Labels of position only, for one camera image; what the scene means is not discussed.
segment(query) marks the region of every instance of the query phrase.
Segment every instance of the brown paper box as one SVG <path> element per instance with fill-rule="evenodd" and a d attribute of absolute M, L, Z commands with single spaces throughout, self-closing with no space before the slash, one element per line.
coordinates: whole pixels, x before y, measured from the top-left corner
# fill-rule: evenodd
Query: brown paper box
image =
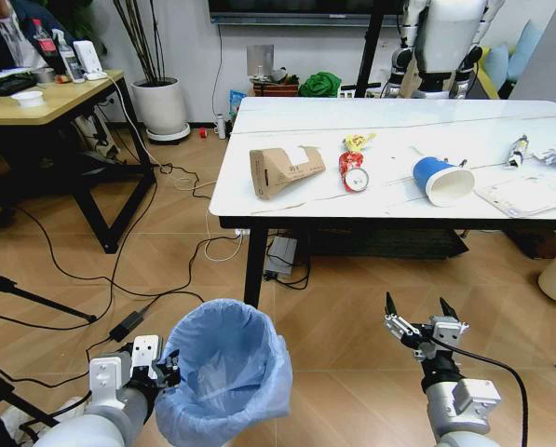
<path fill-rule="evenodd" d="M 251 175 L 255 194 L 269 199 L 289 183 L 323 172 L 325 165 L 317 147 L 300 146 L 305 149 L 308 162 L 293 165 L 281 148 L 251 151 Z"/>

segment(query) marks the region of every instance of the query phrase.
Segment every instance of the keyboard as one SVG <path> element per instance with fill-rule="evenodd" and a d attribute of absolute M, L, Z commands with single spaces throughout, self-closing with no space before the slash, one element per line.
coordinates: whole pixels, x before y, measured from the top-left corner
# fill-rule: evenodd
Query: keyboard
<path fill-rule="evenodd" d="M 14 95 L 18 91 L 33 87 L 36 84 L 31 74 L 12 74 L 0 78 L 0 96 Z"/>

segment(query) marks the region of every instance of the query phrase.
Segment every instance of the white bottle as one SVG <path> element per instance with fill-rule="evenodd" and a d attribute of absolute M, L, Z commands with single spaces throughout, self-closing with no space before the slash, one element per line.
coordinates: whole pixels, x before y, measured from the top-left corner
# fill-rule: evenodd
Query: white bottle
<path fill-rule="evenodd" d="M 217 119 L 217 127 L 214 129 L 215 133 L 218 134 L 218 138 L 220 140 L 225 140 L 225 121 L 224 116 L 222 114 L 218 114 L 216 116 Z"/>
<path fill-rule="evenodd" d="M 66 72 L 69 74 L 71 79 L 73 79 L 73 82 L 76 82 L 77 84 L 85 82 L 85 78 L 81 72 L 79 61 L 76 59 L 75 52 L 64 40 L 64 32 L 52 29 L 52 33 L 54 34 L 56 40 L 58 40 L 58 51 L 61 54 L 62 61 L 66 67 Z"/>

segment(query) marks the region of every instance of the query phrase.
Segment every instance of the black table frame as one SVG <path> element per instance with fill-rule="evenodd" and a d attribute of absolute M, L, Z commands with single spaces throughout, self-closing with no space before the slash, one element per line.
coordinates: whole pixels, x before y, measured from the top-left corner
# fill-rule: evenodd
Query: black table frame
<path fill-rule="evenodd" d="M 125 107 L 127 109 L 127 114 L 133 123 L 137 123 L 137 116 L 135 115 L 135 110 L 130 100 L 129 91 L 127 89 L 127 83 L 122 76 L 116 81 L 122 99 L 124 100 Z M 75 118 L 89 113 L 93 107 L 99 102 L 105 101 L 110 95 L 117 93 L 114 84 L 112 82 L 110 85 L 100 92 L 94 94 L 88 99 L 82 101 L 77 106 L 73 107 L 71 110 L 65 112 L 64 114 L 58 116 L 52 121 L 42 124 L 42 125 L 3 125 L 0 126 L 0 132 L 7 132 L 8 130 L 14 131 L 19 129 L 24 129 L 26 131 L 35 132 L 55 132 L 60 129 L 62 125 L 67 124 L 74 120 Z M 65 166 L 65 174 L 68 175 L 68 181 L 72 188 L 72 194 L 75 201 L 81 209 L 81 212 L 88 221 L 91 230 L 95 234 L 96 238 L 100 241 L 103 250 L 106 253 L 116 253 L 118 250 L 118 241 L 122 238 L 125 230 L 129 226 L 130 220 L 134 216 L 135 212 L 142 203 L 145 195 L 149 188 L 156 181 L 155 174 L 153 172 L 153 165 L 149 159 L 149 155 L 142 148 L 140 143 L 140 135 L 137 131 L 129 126 L 130 136 L 132 137 L 134 147 L 137 151 L 139 157 L 139 164 L 137 165 L 124 165 L 124 166 L 114 166 L 115 176 L 117 174 L 121 175 L 141 175 L 141 179 L 135 186 L 134 190 L 131 192 L 129 198 L 125 202 L 122 210 L 115 217 L 114 222 L 111 226 L 108 226 L 106 221 L 102 216 L 102 212 L 98 208 L 93 195 L 90 191 L 90 181 L 80 175 L 79 172 L 73 171 L 72 166 Z"/>
<path fill-rule="evenodd" d="M 220 216 L 222 228 L 250 228 L 244 302 L 257 307 L 263 280 L 267 235 L 270 229 L 308 231 L 311 228 L 372 229 L 466 229 L 506 230 L 547 228 L 556 230 L 556 220 L 540 219 L 428 219 L 428 218 L 333 218 L 333 217 L 237 217 Z"/>

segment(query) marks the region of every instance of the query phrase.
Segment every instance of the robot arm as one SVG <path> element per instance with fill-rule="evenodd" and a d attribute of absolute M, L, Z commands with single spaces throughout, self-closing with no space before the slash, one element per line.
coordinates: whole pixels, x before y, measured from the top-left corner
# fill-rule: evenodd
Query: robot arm
<path fill-rule="evenodd" d="M 442 298 L 441 308 L 442 317 L 431 317 L 428 324 L 411 324 L 398 315 L 388 293 L 385 325 L 421 363 L 425 374 L 421 385 L 427 395 L 427 414 L 437 447 L 499 447 L 483 435 L 490 431 L 488 413 L 501 398 L 493 382 L 464 377 L 453 352 L 433 342 L 435 339 L 456 347 L 468 330 Z"/>
<path fill-rule="evenodd" d="M 180 382 L 178 351 L 157 363 L 162 340 L 136 337 L 119 352 L 89 364 L 91 403 L 81 416 L 49 430 L 36 447 L 130 447 L 154 409 L 160 390 Z"/>
<path fill-rule="evenodd" d="M 474 34 L 470 52 L 464 58 L 459 68 L 455 72 L 455 80 L 450 90 L 449 97 L 456 100 L 463 100 L 468 93 L 470 73 L 474 69 L 474 64 L 482 57 L 482 48 L 479 47 L 482 38 L 489 31 L 491 23 L 495 19 L 497 12 L 505 4 L 506 0 L 488 0 L 487 6 L 482 14 L 479 28 Z"/>
<path fill-rule="evenodd" d="M 398 98 L 401 82 L 412 60 L 414 45 L 418 36 L 420 14 L 428 7 L 431 0 L 405 0 L 403 15 L 400 20 L 401 44 L 391 58 L 391 76 L 387 81 L 384 98 Z"/>

